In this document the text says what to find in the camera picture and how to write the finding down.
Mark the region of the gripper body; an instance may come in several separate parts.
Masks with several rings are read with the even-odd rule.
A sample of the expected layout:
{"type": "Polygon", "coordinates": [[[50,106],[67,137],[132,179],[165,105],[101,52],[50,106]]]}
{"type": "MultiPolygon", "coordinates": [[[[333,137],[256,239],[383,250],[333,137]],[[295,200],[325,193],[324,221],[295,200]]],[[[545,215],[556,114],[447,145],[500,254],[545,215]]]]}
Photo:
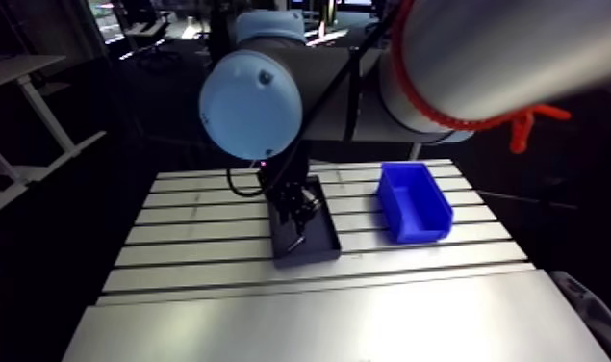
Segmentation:
{"type": "Polygon", "coordinates": [[[277,213],[313,213],[314,196],[306,195],[308,159],[269,159],[261,162],[258,180],[267,202],[277,213]]]}

